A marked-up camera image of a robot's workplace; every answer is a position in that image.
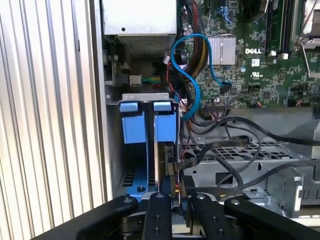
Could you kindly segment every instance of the blue cable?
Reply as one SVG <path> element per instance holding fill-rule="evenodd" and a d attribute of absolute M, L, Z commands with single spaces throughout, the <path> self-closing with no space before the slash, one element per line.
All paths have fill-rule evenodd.
<path fill-rule="evenodd" d="M 200 92 L 200 88 L 199 88 L 197 82 L 193 79 L 193 77 L 190 76 L 188 73 L 186 73 L 183 69 L 181 69 L 179 67 L 179 65 L 176 63 L 176 60 L 175 60 L 175 49 L 179 45 L 179 43 L 181 43 L 182 41 L 184 41 L 186 39 L 189 39 L 189 38 L 194 38 L 194 37 L 200 37 L 200 38 L 205 39 L 205 41 L 206 41 L 206 43 L 207 43 L 207 45 L 209 47 L 209 64 L 210 64 L 211 76 L 219 84 L 220 87 L 223 86 L 223 84 L 220 81 L 218 81 L 218 79 L 215 76 L 214 66 L 213 66 L 213 63 L 212 63 L 212 58 L 213 58 L 212 48 L 211 48 L 211 44 L 210 44 L 210 42 L 209 42 L 209 40 L 208 40 L 208 38 L 206 36 L 204 36 L 202 34 L 199 34 L 199 33 L 194 33 L 194 34 L 190 34 L 188 36 L 184 36 L 184 37 L 180 38 L 178 41 L 176 41 L 175 44 L 171 48 L 171 62 L 172 62 L 172 65 L 180 73 L 185 75 L 190 80 L 190 82 L 193 84 L 194 90 L 195 90 L 194 104 L 193 104 L 192 108 L 189 110 L 189 112 L 182 117 L 183 120 L 188 120 L 189 118 L 191 118 L 196 113 L 196 111 L 197 111 L 197 109 L 198 109 L 198 107 L 200 105 L 200 101 L 201 101 L 201 92 Z"/>

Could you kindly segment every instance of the wire bundle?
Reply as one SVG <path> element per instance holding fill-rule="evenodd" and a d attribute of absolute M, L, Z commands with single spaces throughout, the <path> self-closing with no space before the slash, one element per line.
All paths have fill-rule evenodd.
<path fill-rule="evenodd" d="M 187 11 L 188 21 L 192 27 L 193 33 L 202 34 L 205 36 L 202 17 L 196 2 L 193 1 L 189 4 L 186 4 L 185 9 Z M 189 64 L 183 70 L 195 79 L 207 64 L 208 55 L 209 48 L 206 40 L 202 37 L 194 37 L 191 59 Z"/>

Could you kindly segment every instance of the capacitor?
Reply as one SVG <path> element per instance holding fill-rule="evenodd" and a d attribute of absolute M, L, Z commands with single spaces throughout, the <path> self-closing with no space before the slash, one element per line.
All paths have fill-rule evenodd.
<path fill-rule="evenodd" d="M 240 68 L 239 68 L 239 71 L 241 72 L 241 73 L 245 73 L 246 72 L 246 67 L 245 66 L 241 66 Z"/>

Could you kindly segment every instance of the screw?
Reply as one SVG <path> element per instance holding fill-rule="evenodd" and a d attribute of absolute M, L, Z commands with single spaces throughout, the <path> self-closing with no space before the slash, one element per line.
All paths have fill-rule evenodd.
<path fill-rule="evenodd" d="M 203 195 L 203 194 L 198 194 L 197 196 L 196 196 L 198 199 L 205 199 L 205 195 Z"/>
<path fill-rule="evenodd" d="M 305 37 L 301 37 L 301 38 L 300 38 L 300 41 L 301 41 L 303 44 L 305 44 L 305 43 L 307 42 L 307 39 L 306 39 Z"/>
<path fill-rule="evenodd" d="M 158 199 L 162 199 L 164 196 L 161 193 L 158 193 L 155 197 Z"/>
<path fill-rule="evenodd" d="M 240 67 L 240 72 L 245 73 L 246 72 L 246 67 L 245 66 Z"/>
<path fill-rule="evenodd" d="M 265 201 L 266 201 L 268 204 L 271 204 L 272 199 L 271 199 L 270 196 L 266 196 L 266 197 L 265 197 Z"/>
<path fill-rule="evenodd" d="M 123 201 L 125 204 L 131 203 L 132 199 L 126 197 L 125 200 Z"/>
<path fill-rule="evenodd" d="M 235 199 L 231 200 L 231 203 L 234 204 L 234 205 L 239 205 L 240 204 L 240 202 L 238 200 L 235 200 Z"/>

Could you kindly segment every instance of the ribbed wall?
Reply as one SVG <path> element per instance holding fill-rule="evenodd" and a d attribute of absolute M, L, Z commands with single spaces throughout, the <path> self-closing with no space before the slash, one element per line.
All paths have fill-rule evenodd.
<path fill-rule="evenodd" d="M 104 202 L 89 1 L 0 0 L 0 240 Z"/>

